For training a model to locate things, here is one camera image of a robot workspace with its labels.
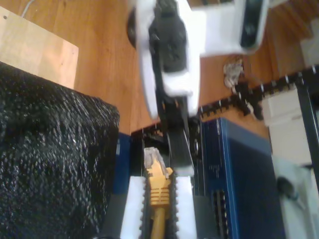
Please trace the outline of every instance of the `blue panel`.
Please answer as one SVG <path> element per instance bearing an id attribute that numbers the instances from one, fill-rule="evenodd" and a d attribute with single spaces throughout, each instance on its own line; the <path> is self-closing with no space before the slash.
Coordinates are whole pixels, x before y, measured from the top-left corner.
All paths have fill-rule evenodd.
<path id="1" fill-rule="evenodd" d="M 270 143 L 226 119 L 203 123 L 207 190 L 224 190 L 232 239 L 284 239 Z"/>
<path id="2" fill-rule="evenodd" d="M 127 193 L 130 177 L 130 143 L 131 137 L 119 133 L 116 149 L 115 179 L 113 186 L 114 194 Z"/>

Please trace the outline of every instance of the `white cable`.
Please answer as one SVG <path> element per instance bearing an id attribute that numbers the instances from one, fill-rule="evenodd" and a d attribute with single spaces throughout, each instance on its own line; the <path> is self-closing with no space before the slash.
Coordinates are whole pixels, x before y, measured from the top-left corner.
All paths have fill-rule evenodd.
<path id="1" fill-rule="evenodd" d="M 24 17 L 24 16 L 25 16 L 26 11 L 28 11 L 28 8 L 29 8 L 30 4 L 33 3 L 33 2 L 34 2 L 34 0 L 30 0 L 30 1 L 28 2 L 28 4 L 26 5 L 26 7 L 25 7 L 25 9 L 24 9 L 24 11 L 23 11 L 21 17 Z"/>

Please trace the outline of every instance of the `black foam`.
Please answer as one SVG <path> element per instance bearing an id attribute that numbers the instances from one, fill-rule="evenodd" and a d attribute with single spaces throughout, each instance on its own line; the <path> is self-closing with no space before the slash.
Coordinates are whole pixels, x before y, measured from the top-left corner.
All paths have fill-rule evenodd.
<path id="1" fill-rule="evenodd" d="M 113 187 L 119 113 L 0 63 L 0 238 L 89 238 Z"/>

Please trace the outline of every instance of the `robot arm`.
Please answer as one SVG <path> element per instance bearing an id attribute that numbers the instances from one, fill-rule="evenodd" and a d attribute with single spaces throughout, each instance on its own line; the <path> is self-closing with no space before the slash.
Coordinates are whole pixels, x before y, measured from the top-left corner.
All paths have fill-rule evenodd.
<path id="1" fill-rule="evenodd" d="M 263 38 L 269 0 L 191 9 L 187 0 L 137 0 L 136 49 L 146 105 L 161 120 L 172 167 L 194 174 L 187 118 L 198 111 L 200 58 L 247 54 Z"/>

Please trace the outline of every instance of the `wooden board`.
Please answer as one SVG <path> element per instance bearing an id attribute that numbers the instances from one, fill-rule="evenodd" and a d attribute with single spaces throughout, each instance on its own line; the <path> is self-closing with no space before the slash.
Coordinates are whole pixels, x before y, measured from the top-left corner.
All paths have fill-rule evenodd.
<path id="1" fill-rule="evenodd" d="M 247 56 L 245 77 L 249 80 L 250 86 L 255 87 L 262 83 L 268 83 L 274 78 L 273 64 L 270 54 L 270 40 L 266 28 L 264 40 L 260 48 L 252 55 Z"/>
<path id="2" fill-rule="evenodd" d="M 0 0 L 21 15 L 29 0 Z M 121 0 L 35 0 L 25 18 L 79 47 L 74 89 L 100 97 L 120 112 L 120 132 L 130 134 L 133 84 L 139 77 Z"/>
<path id="3" fill-rule="evenodd" d="M 204 1 L 203 0 L 187 0 L 190 7 L 197 7 L 197 6 L 203 6 Z M 219 0 L 206 0 L 206 3 L 211 4 L 220 4 Z"/>
<path id="4" fill-rule="evenodd" d="M 299 40 L 313 37 L 310 24 L 300 17 L 290 1 L 274 7 L 272 11 Z"/>
<path id="5" fill-rule="evenodd" d="M 272 59 L 277 59 L 277 76 L 283 77 L 305 68 L 300 40 L 285 25 L 281 17 L 278 17 L 276 8 L 269 10 L 268 36 L 272 42 Z"/>
<path id="6" fill-rule="evenodd" d="M 0 7 L 0 61 L 74 89 L 79 48 Z"/>

